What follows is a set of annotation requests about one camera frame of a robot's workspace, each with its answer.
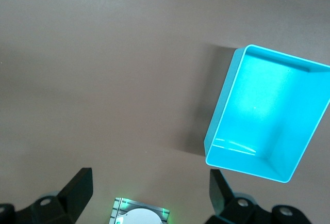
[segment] metal screw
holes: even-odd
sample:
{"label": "metal screw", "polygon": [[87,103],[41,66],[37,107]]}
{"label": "metal screw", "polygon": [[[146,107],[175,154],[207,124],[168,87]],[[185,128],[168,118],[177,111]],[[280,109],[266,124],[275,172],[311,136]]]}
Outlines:
{"label": "metal screw", "polygon": [[245,199],[238,199],[238,204],[242,207],[247,207],[249,205],[249,203],[245,200]]}
{"label": "metal screw", "polygon": [[287,207],[280,207],[279,208],[279,211],[283,214],[283,215],[286,215],[286,216],[292,216],[293,213],[291,210],[289,210]]}
{"label": "metal screw", "polygon": [[51,202],[51,199],[50,198],[46,198],[46,199],[43,199],[41,202],[40,202],[40,205],[41,206],[45,206],[47,204],[49,204]]}

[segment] cyan plastic bin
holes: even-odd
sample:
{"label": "cyan plastic bin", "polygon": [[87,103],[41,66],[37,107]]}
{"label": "cyan plastic bin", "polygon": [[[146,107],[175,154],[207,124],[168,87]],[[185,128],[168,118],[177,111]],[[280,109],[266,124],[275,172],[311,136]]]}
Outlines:
{"label": "cyan plastic bin", "polygon": [[205,137],[206,163],[287,183],[329,100],[330,66],[237,49]]}

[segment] green light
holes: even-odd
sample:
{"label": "green light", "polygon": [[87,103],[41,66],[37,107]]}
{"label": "green light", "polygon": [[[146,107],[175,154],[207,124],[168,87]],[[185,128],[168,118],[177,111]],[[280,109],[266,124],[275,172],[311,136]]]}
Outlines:
{"label": "green light", "polygon": [[128,206],[128,201],[126,201],[126,202],[124,203],[124,206],[123,206],[124,209],[127,208],[127,206]]}

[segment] circular sensor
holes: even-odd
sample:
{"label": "circular sensor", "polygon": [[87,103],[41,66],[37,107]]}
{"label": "circular sensor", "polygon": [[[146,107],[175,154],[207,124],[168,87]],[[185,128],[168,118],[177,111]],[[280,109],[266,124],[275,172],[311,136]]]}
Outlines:
{"label": "circular sensor", "polygon": [[162,224],[159,216],[147,209],[134,209],[117,217],[114,223],[119,224]]}

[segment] gray floor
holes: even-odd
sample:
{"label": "gray floor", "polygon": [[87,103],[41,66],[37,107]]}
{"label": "gray floor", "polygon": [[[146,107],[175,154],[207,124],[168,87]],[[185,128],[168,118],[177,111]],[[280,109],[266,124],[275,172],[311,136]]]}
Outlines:
{"label": "gray floor", "polygon": [[[330,0],[0,0],[0,202],[21,209],[92,167],[78,223],[115,197],[213,213],[203,138],[231,48],[259,44],[330,65]],[[266,210],[330,218],[330,110],[287,184],[225,171]]]}

